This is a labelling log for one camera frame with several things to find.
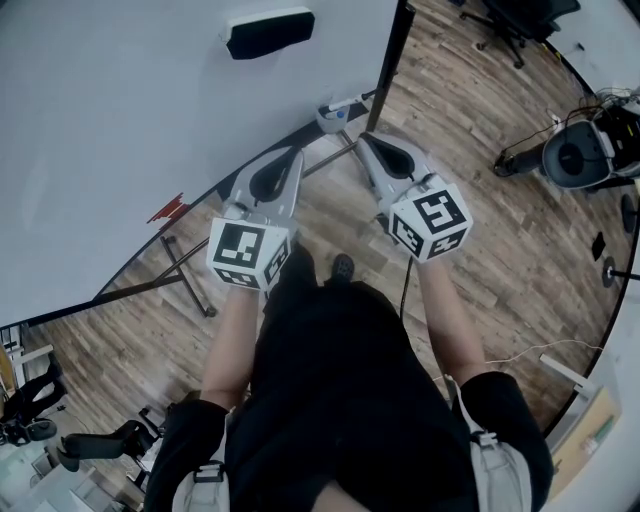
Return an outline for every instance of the metal stand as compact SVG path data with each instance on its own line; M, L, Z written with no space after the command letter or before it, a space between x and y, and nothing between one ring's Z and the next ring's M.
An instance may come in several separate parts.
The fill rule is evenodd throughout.
M622 225L627 233L633 233L636 229L636 222L638 220L638 210L633 205L631 196L625 194L622 196L620 202L620 213L622 214Z
M640 275L631 274L630 272L620 272L615 270L616 260L609 256L604 260L604 268L602 269L602 284L605 288L611 288L617 277L631 279L632 281L640 281Z
M176 260L176 257L173 255L173 252L171 251L171 247L169 246L169 244L175 244L176 238L174 236L169 236L166 238L164 236L161 236L160 243L162 243L162 247L164 247L165 252L169 256L169 259L171 260L171 263L175 265L177 260ZM213 318L214 316L216 316L218 314L218 310L213 306L209 306L208 308L205 309L205 307L202 305L202 302L200 302L200 299L198 299L196 292L193 291L193 287L191 286L191 283L189 283L189 280L184 275L184 272L182 272L182 269L179 266L176 267L176 274L178 274L182 279L182 284L184 284L184 287L187 289L187 293L189 294L189 297L191 297L191 300L198 308L198 311L200 311L200 314L205 318Z
M400 0L398 2L398 8L396 10L396 16L389 39L389 45L387 46L387 53L385 55L384 63L382 66L382 73L380 75L380 81L378 84L378 92L374 97L373 105L371 107L371 111L369 112L369 119L366 127L367 131L374 131L378 125L382 109L389 94L389 90L391 89L391 85L393 84L393 78L397 74L398 64L400 63L400 59L402 57L405 44L409 37L409 31L411 30L415 15L416 10L407 3L407 0ZM341 156L346 155L347 153L350 153L356 148L356 143L353 142L345 132L341 132L341 137L347 143L347 146L335 152L333 155L325 158L316 165L305 170L303 173L303 178L311 176L316 171L319 171L323 167L326 167L333 161L337 160ZM39 325L44 322L62 318L73 313L91 309L102 304L107 304L109 302L120 300L125 297L131 297L133 295L137 295L138 293L154 290L156 288L178 282L182 282L184 284L187 292L189 293L189 296L193 299L196 307L204 317L210 318L215 316L217 313L216 309L211 306L205 308L202 305L202 303L194 293L191 284L187 281L184 273L180 269L182 265L184 265L195 254L197 254L207 246L207 244L209 243L209 238L206 238L201 243L189 250L184 256L177 259L171 251L171 248L169 247L171 243L175 242L175 239L173 237L161 237L160 240L169 258L171 259L172 264L153 281L141 285L123 288L121 290L116 290L113 292L101 293L92 301L85 302L83 304L79 304L77 306L73 306L63 310L54 311L46 315L41 315L39 317L27 320L26 323L29 326Z

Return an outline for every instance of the wheel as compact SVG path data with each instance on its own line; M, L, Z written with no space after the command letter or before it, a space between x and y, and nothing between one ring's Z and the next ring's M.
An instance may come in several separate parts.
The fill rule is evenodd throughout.
M508 178L509 176L513 176L515 172L511 169L510 164L512 161L513 156L506 157L501 153L498 159L493 164L493 174L495 174L499 178Z
M31 441L45 441L51 439L58 432L58 427L51 420L35 420L27 427Z

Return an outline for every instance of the white robot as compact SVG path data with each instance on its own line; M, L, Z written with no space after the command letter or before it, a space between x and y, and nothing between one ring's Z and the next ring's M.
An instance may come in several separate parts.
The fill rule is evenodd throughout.
M460 247L473 220L455 185L429 170L422 150L397 137L364 133L356 154L383 225L418 262ZM223 218L211 227L207 266L227 284L269 293L291 254L302 152L282 148L240 171Z

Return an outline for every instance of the cable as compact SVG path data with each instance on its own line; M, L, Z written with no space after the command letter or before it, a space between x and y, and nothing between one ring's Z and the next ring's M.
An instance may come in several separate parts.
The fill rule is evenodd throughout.
M600 89L598 92L595 93L595 96L597 98L597 95L602 93L603 91L606 90L619 90L619 91L623 91L623 92L627 92L627 93L632 93L633 91L631 89L624 89L624 88L616 88L616 87L604 87L603 89ZM607 112L607 109L603 107L604 104L606 104L607 101L611 100L611 99L621 99L621 100L627 100L627 101L631 101L631 100L640 100L640 94L629 94L628 96L620 96L619 94L608 94L607 96L605 96L602 99L599 99L600 103L598 105L593 105L593 106L582 106L582 101L586 100L586 97L582 97L580 98L579 102L578 102L578 108L574 109L572 111L569 112L569 114L567 115L564 125L565 128L567 126L567 123L569 122L569 120L571 120L573 117L575 117L576 115L579 115L580 113L582 113L582 111L590 111L590 110L594 110L594 109L602 109L605 112ZM511 148L514 148L516 146L518 146L519 144L522 144L523 142L527 142L528 140L533 139L536 135L540 135L541 133L544 133L546 131L549 131L551 128L555 128L556 126L558 126L557 122L554 122L553 124L547 126L546 128L543 128L542 130L538 130L537 132L535 132L534 134L530 135L529 137L519 140L518 142L511 144L511 146L508 146L506 148L504 148L502 150L502 152L500 153L501 155L506 155L507 151L509 151Z
M579 343L580 345L584 345L585 347L588 347L592 350L600 350L601 352L604 350L603 347L595 347L593 345L589 345L588 343L580 340L560 340L560 341L554 341L553 343L547 343L546 345L533 345L529 347L527 350L525 350L524 352L520 352L517 356L511 357L509 359L498 359L496 361L487 361L485 364L512 363L513 361L520 359L522 356L531 352L534 349L554 347L556 345L560 345L561 343ZM433 379L433 381L435 382L442 378L443 378L442 376L436 377L435 379Z
M67 409L66 405L59 405L55 411L51 411L49 414L47 414L46 416L42 416L42 419L46 419L49 416L57 413L57 412L66 412L69 416L71 416L74 420L76 420L78 423L80 423L87 432L91 432L91 430L89 430L89 427L87 427L86 423L84 421L82 421L80 418L78 418L75 414L72 414L69 409Z
M404 278L404 289L402 290L402 300L400 301L400 321L404 325L404 303L407 300L407 290L409 289L409 281L411 280L411 268L413 267L413 257L409 258L407 265L407 276Z

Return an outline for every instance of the backpack strap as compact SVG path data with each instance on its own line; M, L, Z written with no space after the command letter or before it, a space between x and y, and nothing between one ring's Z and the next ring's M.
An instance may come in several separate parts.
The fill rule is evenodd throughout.
M178 486L173 497L172 512L229 512L231 499L224 457L230 418L231 414L227 414L220 446L209 462L189 473Z
M462 417L471 432L471 464L476 480L480 512L531 512L532 490L529 466L524 456L495 432L482 428L467 411L457 382L455 386Z

